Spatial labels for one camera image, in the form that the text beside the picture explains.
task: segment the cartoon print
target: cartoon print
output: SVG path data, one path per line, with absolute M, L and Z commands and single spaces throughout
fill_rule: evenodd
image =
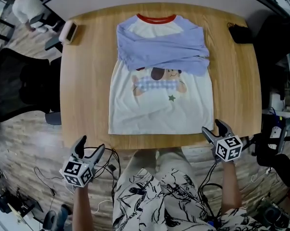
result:
M 133 94 L 134 96 L 140 96 L 152 89 L 177 90 L 184 93 L 187 91 L 187 87 L 180 79 L 180 74 L 181 70 L 154 67 L 151 71 L 151 76 L 138 79 L 137 76 L 133 75 Z

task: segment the black shoe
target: black shoe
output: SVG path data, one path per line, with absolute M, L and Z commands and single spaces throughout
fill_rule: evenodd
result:
M 69 206 L 63 204 L 63 205 L 62 205 L 62 208 L 65 208 L 65 209 L 68 211 L 68 216 L 72 214 L 72 210 L 70 209 Z

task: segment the wooden floor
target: wooden floor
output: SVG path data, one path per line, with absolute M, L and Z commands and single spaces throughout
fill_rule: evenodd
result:
M 21 25 L 17 24 L 11 14 L 7 20 L 17 25 L 13 39 L 7 47 L 27 56 L 54 59 L 60 54 L 56 50 L 44 51 L 44 42 L 51 34 L 28 33 Z M 210 147 L 187 148 L 184 154 L 195 169 L 198 184 L 200 184 L 209 168 L 214 163 Z M 34 173 L 34 167 L 41 169 L 46 177 L 59 176 L 59 169 L 64 159 L 68 157 L 68 148 L 63 147 L 61 126 L 46 124 L 42 112 L 28 112 L 6 122 L 0 123 L 0 152 L 9 150 L 0 156 L 0 168 L 7 177 L 7 185 L 12 192 L 20 187 L 21 192 L 28 194 L 39 201 L 45 213 L 49 210 L 52 201 L 50 190 L 39 181 Z M 134 151 L 119 151 L 122 169 L 124 169 Z M 266 168 L 258 166 L 256 158 L 249 154 L 249 150 L 242 153 L 236 162 L 239 186 L 242 190 L 244 204 L 248 212 L 253 213 L 259 201 L 270 194 L 273 201 L 279 200 L 287 188 L 276 174 L 264 175 Z M 285 145 L 284 153 L 290 157 L 290 142 Z M 108 158 L 105 153 L 101 164 Z M 56 190 L 52 209 L 58 210 L 60 205 L 66 203 L 73 205 L 73 195 L 65 188 L 62 180 L 53 179 L 44 181 Z M 211 182 L 222 183 L 222 168 L 218 166 L 212 174 Z M 108 172 L 94 180 L 89 186 L 90 204 L 92 212 L 97 210 L 98 203 L 111 200 L 112 177 Z M 221 191 L 216 188 L 206 189 L 205 194 L 210 199 L 210 205 L 217 212 L 221 203 Z M 101 204 L 100 211 L 94 214 L 94 224 L 97 231 L 111 230 L 112 203 Z

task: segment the shirt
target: shirt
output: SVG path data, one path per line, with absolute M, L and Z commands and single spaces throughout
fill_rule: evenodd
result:
M 14 15 L 23 24 L 44 13 L 45 10 L 40 0 L 15 0 L 12 6 Z
M 206 223 L 206 208 L 189 176 L 172 169 L 161 181 L 142 169 L 128 182 L 119 181 L 113 208 L 114 231 L 216 231 Z M 247 216 L 246 208 L 221 216 L 219 231 L 267 230 Z
M 203 29 L 197 27 L 192 22 L 177 15 L 171 18 L 162 18 L 147 21 L 143 16 L 133 16 L 127 21 L 120 24 L 119 27 L 125 28 L 126 31 L 142 37 L 143 40 L 137 41 L 140 49 L 141 43 L 147 39 L 155 39 L 153 44 L 156 44 L 162 37 L 164 43 L 168 40 L 166 37 L 178 39 L 177 45 L 180 45 L 180 32 L 185 28 L 196 28 L 202 33 L 200 43 L 203 44 Z M 131 45 L 130 50 L 133 50 L 136 45 Z M 188 73 L 184 63 L 187 61 L 178 59 L 177 61 L 166 61 L 161 65 L 149 66 L 152 62 L 152 51 L 143 50 L 133 51 L 130 55 L 122 60 L 122 51 L 118 48 L 118 60 L 115 65 L 110 87 L 109 101 L 109 134 L 194 134 L 201 133 L 202 127 L 209 130 L 213 129 L 214 125 L 214 106 L 212 83 L 207 68 L 207 61 L 202 59 L 205 65 L 195 64 L 191 68 L 201 69 L 199 74 Z M 174 48 L 167 48 L 169 53 L 161 52 L 158 49 L 156 58 L 159 61 L 165 61 L 167 57 L 175 54 Z M 199 54 L 208 54 L 206 47 L 199 47 Z M 143 59 L 140 65 L 131 65 L 129 69 L 126 61 L 129 63 L 139 62 L 139 57 Z

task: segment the white cable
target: white cable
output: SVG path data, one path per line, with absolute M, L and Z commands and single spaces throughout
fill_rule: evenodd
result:
M 100 203 L 98 204 L 98 210 L 97 210 L 96 212 L 91 212 L 91 213 L 92 213 L 92 214 L 96 214 L 96 213 L 99 211 L 99 209 L 100 209 L 100 204 L 102 204 L 102 203 L 104 203 L 104 202 L 107 202 L 107 201 L 112 202 L 112 200 L 104 200 L 104 201 L 100 202 Z

